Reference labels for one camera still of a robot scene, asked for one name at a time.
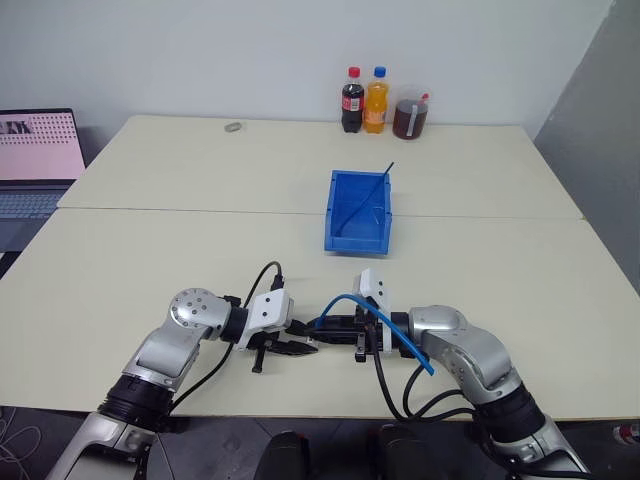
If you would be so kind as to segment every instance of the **table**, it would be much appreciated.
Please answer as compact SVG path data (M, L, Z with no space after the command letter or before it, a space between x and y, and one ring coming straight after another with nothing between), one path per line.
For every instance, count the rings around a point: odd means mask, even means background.
M331 170L383 171L394 215L580 218L520 127L429 126L415 141L336 123L134 116L59 203L324 214Z
M393 222L389 255L363 258L323 251L323 215L58 210L0 282L0 363L12 372L0 404L95 409L176 292L201 286L244 296L262 265L278 259L299 320L373 267L389 286L392 310L448 304L496 334L555 418L640 415L640 299L587 222ZM203 342L184 387L224 348ZM399 402L415 363L397 355L384 361ZM267 354L261 375L251 373L252 362L252 354L235 352L177 413L390 416L373 364L356 364L352 348ZM454 386L435 366L434 377L417 382L416 403Z

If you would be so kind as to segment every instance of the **blue plastic bin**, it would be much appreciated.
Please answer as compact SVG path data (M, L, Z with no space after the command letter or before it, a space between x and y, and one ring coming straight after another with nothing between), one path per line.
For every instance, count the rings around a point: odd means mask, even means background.
M324 226L324 249L386 254L390 233L389 174L334 170Z

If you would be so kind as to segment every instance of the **floor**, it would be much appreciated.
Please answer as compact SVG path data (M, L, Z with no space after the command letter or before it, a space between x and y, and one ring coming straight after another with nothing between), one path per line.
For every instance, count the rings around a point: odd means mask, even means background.
M8 419L12 407L2 409ZM44 479L67 442L82 423L84 414L20 408L5 435L25 426L42 431L38 449L23 462L31 480ZM314 479L369 479L365 442L383 420L282 419L206 417L186 419L181 434L162 434L167 458L158 443L151 450L148 477L176 479L251 480L260 455L271 436L295 430L310 441ZM574 448L602 480L640 476L640 445L618 445L611 434L619 422L563 423L561 428ZM450 480L504 479L504 471L491 464L465 436L465 422L441 422L411 427L429 445L440 468ZM22 455L34 445L30 431L4 446ZM0 478L18 479L15 464L0 462Z

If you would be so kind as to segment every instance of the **pink screen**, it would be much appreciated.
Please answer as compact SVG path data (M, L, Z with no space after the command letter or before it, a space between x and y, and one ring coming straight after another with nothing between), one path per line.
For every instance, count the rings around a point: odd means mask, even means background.
M83 171L71 113L0 114L0 180L72 180Z

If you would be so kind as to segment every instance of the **silver robot arm segment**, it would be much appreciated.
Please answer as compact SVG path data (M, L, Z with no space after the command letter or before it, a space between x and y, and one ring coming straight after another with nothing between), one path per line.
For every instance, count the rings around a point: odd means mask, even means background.
M524 471L589 471L553 420L540 411L494 335L441 305L412 308L409 334L451 373L507 462L523 465Z
M287 328L292 305L283 289L257 296L248 310L201 288L179 292L164 323L143 341L47 480L141 478L156 432L198 356L200 341L221 338L244 349L257 332Z

